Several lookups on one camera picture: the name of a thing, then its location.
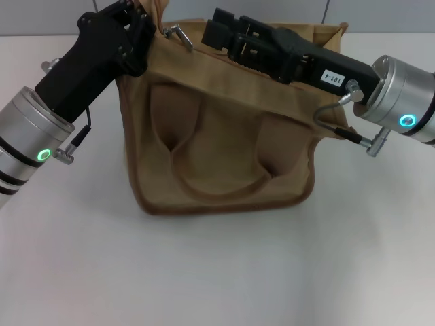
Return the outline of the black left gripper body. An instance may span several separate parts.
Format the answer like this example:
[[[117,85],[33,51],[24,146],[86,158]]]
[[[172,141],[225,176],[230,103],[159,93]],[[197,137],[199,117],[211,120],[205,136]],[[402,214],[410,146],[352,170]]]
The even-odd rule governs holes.
[[[126,8],[81,16],[77,41],[35,87],[49,109],[72,123],[115,78],[132,74],[130,22]]]

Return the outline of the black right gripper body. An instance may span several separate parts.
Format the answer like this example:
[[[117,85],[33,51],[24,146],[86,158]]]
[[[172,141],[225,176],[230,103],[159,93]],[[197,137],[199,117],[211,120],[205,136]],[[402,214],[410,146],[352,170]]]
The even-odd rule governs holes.
[[[355,80],[365,104],[380,78],[370,65],[317,46],[289,29],[275,29],[272,38],[282,55],[278,81],[301,82],[330,94],[344,96],[346,84]]]

